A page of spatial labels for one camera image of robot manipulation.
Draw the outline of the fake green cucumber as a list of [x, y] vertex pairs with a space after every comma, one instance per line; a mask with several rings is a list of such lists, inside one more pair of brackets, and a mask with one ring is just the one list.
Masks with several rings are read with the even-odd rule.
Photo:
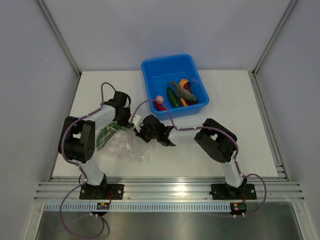
[[170, 103], [172, 104], [172, 106], [174, 108], [179, 108], [181, 105], [180, 105], [180, 102], [179, 102], [174, 90], [170, 86], [168, 86], [166, 88], [166, 92], [167, 92], [168, 99], [169, 99]]

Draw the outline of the fake egg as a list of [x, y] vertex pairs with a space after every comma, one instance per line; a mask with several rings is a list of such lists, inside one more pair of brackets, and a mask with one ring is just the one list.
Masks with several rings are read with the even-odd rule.
[[159, 101], [161, 104], [164, 103], [164, 98], [161, 95], [157, 95], [156, 100]]

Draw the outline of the grey fake fish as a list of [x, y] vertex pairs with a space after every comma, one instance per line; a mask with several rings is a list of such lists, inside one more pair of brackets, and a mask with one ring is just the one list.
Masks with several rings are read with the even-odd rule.
[[194, 94], [192, 94], [188, 90], [184, 89], [182, 86], [177, 84], [175, 81], [172, 80], [172, 81], [170, 81], [168, 83], [170, 85], [174, 86], [175, 92], [176, 92], [178, 97], [185, 99], [187, 102], [189, 102], [191, 104], [197, 104], [198, 103], [198, 99], [196, 98], [196, 96]]

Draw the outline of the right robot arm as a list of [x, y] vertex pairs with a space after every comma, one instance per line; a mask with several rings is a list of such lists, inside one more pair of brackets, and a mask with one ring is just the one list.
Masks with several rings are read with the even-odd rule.
[[139, 123], [134, 123], [133, 127], [135, 135], [146, 143], [156, 140], [164, 147], [197, 143], [211, 159], [222, 166], [225, 183], [218, 187], [216, 194], [224, 199], [237, 199], [244, 194], [247, 179], [241, 173], [237, 161], [238, 139], [217, 121], [207, 118], [201, 126], [166, 126], [155, 116], [148, 115]]

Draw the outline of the clear zip top bag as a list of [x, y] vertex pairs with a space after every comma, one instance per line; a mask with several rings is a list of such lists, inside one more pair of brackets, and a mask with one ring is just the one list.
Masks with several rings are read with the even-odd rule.
[[[95, 137], [102, 128], [95, 131]], [[144, 156], [150, 145], [137, 137], [129, 128], [128, 132], [118, 131], [100, 150], [96, 150], [95, 147], [95, 155], [99, 159], [140, 162], [140, 156]]]

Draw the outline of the fake steak slice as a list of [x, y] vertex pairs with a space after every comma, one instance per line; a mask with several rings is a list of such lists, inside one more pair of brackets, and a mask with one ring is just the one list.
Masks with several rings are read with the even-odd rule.
[[[187, 90], [188, 92], [192, 92], [191, 89], [190, 89], [190, 82], [189, 80], [187, 80], [186, 78], [182, 78], [179, 82], [179, 85], [184, 88], [185, 90]], [[183, 107], [187, 107], [187, 106], [190, 106], [190, 105], [193, 105], [193, 103], [189, 102], [189, 101], [186, 101], [184, 98], [180, 98], [180, 102], [182, 104]]]

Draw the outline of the red fake chili pepper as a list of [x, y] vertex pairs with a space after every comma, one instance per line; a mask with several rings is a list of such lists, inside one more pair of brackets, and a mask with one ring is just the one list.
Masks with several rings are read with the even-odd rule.
[[164, 106], [164, 103], [162, 101], [155, 101], [154, 102], [154, 105], [155, 105], [155, 108], [158, 110], [158, 111], [165, 111], [166, 108]]

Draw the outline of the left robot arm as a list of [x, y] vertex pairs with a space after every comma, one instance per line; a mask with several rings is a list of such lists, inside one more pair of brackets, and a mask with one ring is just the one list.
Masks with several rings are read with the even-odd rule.
[[103, 100], [93, 112], [82, 117], [68, 116], [64, 120], [58, 152], [67, 163], [79, 168], [85, 183], [91, 185], [90, 193], [97, 199], [103, 199], [108, 194], [108, 186], [102, 183], [105, 175], [92, 160], [97, 145], [96, 131], [111, 123], [128, 127], [130, 104], [128, 94], [116, 91], [113, 98]]

